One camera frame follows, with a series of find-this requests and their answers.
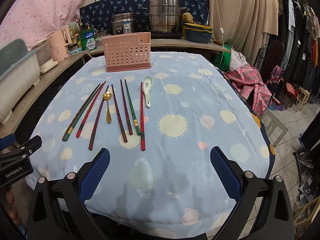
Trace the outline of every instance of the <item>navy floral fabric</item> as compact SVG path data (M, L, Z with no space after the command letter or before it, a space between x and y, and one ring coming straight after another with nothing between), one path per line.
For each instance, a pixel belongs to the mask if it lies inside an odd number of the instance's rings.
M209 0L180 0L183 12L189 12L193 21L206 25L209 13ZM80 8L81 22L93 28L112 31L112 18L115 14L135 12L140 32L150 31L148 11L149 0L100 0Z

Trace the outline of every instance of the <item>ceramic spoon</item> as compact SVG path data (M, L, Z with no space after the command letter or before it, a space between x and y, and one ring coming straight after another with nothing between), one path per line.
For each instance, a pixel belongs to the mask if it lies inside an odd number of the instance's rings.
M146 107L150 108L150 91L153 88L153 79L150 76L146 76L143 80L143 86L142 86L142 91L144 94L144 97L146 98Z

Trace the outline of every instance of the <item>blue gripper pad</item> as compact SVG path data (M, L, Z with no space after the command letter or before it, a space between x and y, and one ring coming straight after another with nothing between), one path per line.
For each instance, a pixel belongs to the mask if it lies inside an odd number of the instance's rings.
M228 193L229 198L234 199L238 203L241 198L241 184L233 171L230 169L228 163L215 147L211 149L210 161L226 192Z
M89 172L86 174L80 184L80 193L78 196L82 204L92 197L103 174L108 168L109 163L110 153L107 149L105 149L97 161L92 165Z
M0 139L0 151L3 151L4 149L6 149L7 147L9 147L10 145L12 145L16 140L15 135L9 134L6 137L3 137Z

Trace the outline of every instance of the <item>beige curtain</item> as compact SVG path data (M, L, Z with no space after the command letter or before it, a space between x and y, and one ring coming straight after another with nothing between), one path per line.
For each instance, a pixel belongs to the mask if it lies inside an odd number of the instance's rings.
M242 52L252 65L266 34L278 34L277 0L217 0L225 44ZM222 41L216 0L209 1L209 25Z

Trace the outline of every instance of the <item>gold spoon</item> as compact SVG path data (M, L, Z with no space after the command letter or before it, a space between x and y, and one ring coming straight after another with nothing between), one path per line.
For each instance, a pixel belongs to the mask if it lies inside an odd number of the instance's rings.
M112 93L109 91L102 95L103 99L107 101L107 123L111 123L111 114L109 110L109 100L112 98Z

